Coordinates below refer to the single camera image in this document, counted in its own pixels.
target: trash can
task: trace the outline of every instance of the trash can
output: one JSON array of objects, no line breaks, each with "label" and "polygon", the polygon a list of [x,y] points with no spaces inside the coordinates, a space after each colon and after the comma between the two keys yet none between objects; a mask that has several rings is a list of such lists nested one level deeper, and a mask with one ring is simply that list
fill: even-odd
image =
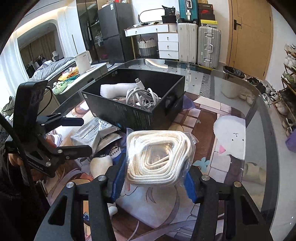
[{"label": "trash can", "polygon": [[149,41],[145,41],[140,38],[138,42],[140,53],[142,57],[153,56],[157,54],[157,41],[151,38]]},{"label": "trash can", "polygon": [[[234,75],[240,79],[245,78],[245,74],[243,71],[229,67],[227,65],[223,66],[223,72],[226,74],[231,74]],[[237,85],[235,83],[229,82],[229,81],[224,81],[222,84],[222,90],[221,92],[227,97],[227,98],[235,98],[239,95],[239,92],[241,91],[241,86]]]},{"label": "trash can", "polygon": [[245,74],[243,71],[233,68],[233,67],[229,67],[227,65],[223,66],[223,72],[226,74],[231,74],[234,75],[240,79],[244,79],[245,78]]}]

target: person's hand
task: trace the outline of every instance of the person's hand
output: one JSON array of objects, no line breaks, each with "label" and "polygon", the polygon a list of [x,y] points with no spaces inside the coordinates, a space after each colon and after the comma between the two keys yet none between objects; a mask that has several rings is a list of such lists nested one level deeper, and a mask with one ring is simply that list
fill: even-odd
[{"label": "person's hand", "polygon": [[[57,147],[51,140],[46,139],[46,141],[52,147],[54,147],[54,148]],[[21,167],[24,165],[22,159],[18,156],[18,154],[8,154],[8,158],[9,158],[11,165],[13,165],[14,167],[17,167],[17,166]],[[40,171],[38,171],[36,169],[32,169],[31,174],[33,177],[33,181],[38,181],[43,178],[43,173],[41,173]]]}]

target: blue gripper pad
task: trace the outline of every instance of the blue gripper pad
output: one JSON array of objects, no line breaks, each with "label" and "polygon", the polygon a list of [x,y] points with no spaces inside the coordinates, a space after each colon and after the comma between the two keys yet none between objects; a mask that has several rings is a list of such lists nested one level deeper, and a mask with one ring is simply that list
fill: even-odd
[{"label": "blue gripper pad", "polygon": [[189,172],[186,173],[186,177],[184,180],[184,187],[186,189],[187,196],[192,200],[193,203],[196,203],[197,195],[195,191],[195,184]]},{"label": "blue gripper pad", "polygon": [[113,159],[113,164],[118,165],[121,158],[124,158],[119,171],[117,172],[115,181],[113,182],[111,199],[115,202],[121,194],[121,190],[126,177],[126,148],[121,149],[121,153]]}]

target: white cable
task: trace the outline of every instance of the white cable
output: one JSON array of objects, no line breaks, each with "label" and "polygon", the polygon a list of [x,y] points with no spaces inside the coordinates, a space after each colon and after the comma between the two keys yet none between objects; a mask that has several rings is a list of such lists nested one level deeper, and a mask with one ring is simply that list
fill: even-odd
[{"label": "white cable", "polygon": [[136,104],[137,102],[139,102],[140,107],[142,107],[143,109],[149,109],[155,106],[159,101],[158,95],[154,93],[150,88],[145,90],[140,89],[139,87],[135,87],[134,89],[128,90],[126,93],[127,104],[129,104],[131,98],[133,106],[138,106]]},{"label": "white cable", "polygon": [[[126,144],[126,178],[136,186],[175,185],[192,152],[190,139],[181,131],[135,131],[127,136]],[[153,163],[155,145],[167,156]]]}]

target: teal suitcase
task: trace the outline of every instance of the teal suitcase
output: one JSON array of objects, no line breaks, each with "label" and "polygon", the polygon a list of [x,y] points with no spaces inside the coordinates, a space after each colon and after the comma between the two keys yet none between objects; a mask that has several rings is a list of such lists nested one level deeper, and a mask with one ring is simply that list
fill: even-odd
[{"label": "teal suitcase", "polygon": [[180,17],[185,22],[199,23],[197,0],[179,0]]}]

